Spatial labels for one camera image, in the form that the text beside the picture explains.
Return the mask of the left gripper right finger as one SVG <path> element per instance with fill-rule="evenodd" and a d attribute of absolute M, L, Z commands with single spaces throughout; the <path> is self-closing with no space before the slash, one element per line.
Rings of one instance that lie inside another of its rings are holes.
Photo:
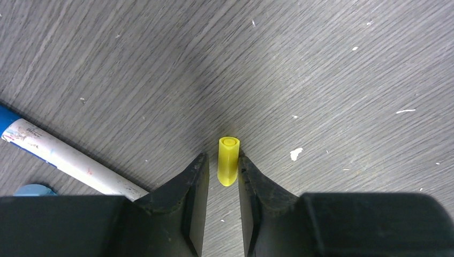
<path fill-rule="evenodd" d="M 246 256 L 453 256 L 453 220 L 420 193 L 296 196 L 239 155 Z"/>

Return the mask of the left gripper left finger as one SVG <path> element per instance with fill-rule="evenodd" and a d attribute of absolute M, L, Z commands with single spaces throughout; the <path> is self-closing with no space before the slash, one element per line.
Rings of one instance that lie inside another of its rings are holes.
<path fill-rule="evenodd" d="M 135 201 L 119 195 L 1 198 L 1 256 L 201 256 L 209 158 Z"/>

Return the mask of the yellow pen cap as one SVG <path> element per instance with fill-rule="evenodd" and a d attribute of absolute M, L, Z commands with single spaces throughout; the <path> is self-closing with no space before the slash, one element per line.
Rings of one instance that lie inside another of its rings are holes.
<path fill-rule="evenodd" d="M 235 137 L 222 137 L 218 143 L 218 181 L 225 187 L 231 186 L 238 176 L 240 140 Z"/>

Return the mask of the white marker with blue cap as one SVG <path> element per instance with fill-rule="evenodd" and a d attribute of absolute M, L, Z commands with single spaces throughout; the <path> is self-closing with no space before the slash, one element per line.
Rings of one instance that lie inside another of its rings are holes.
<path fill-rule="evenodd" d="M 58 170 L 106 195 L 135 201 L 148 192 L 1 106 L 1 139 L 35 155 Z"/>

